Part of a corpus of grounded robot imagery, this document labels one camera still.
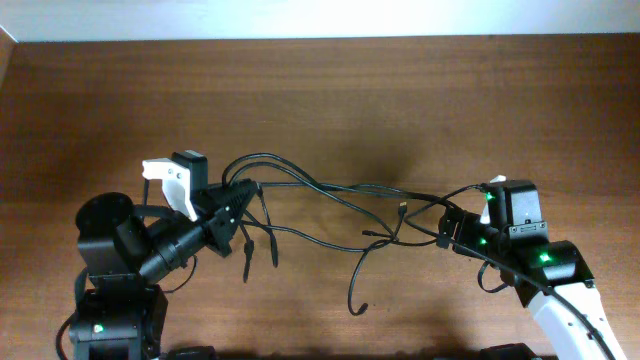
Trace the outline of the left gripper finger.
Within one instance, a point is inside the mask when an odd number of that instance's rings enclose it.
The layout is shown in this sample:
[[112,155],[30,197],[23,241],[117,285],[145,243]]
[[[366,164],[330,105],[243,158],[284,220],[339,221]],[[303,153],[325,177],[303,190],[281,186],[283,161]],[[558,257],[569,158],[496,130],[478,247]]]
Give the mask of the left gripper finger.
[[250,179],[207,190],[208,197],[219,207],[229,208],[231,213],[243,213],[258,193],[258,184]]
[[231,213],[229,208],[222,208],[213,203],[205,216],[207,247],[211,250],[230,250],[230,242],[244,212]]

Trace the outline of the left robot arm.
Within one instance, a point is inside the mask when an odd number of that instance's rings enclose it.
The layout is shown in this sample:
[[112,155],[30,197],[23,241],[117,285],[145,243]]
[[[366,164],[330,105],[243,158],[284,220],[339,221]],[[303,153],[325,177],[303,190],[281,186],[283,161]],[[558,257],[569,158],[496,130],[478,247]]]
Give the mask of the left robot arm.
[[110,192],[76,215],[86,267],[75,284],[76,309],[64,324],[77,359],[154,359],[161,354],[168,300],[159,285],[203,248],[226,257],[259,186],[211,185],[195,194],[196,217],[136,205]]

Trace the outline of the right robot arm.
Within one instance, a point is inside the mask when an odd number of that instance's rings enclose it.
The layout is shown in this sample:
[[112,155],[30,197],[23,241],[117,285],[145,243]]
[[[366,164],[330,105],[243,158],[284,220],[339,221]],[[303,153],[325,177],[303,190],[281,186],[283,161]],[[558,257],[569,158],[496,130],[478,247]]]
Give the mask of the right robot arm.
[[500,178],[479,190],[483,212],[447,209],[439,245],[497,268],[502,284],[492,291],[516,291],[559,359],[624,359],[584,257],[572,242],[550,240],[536,185]]

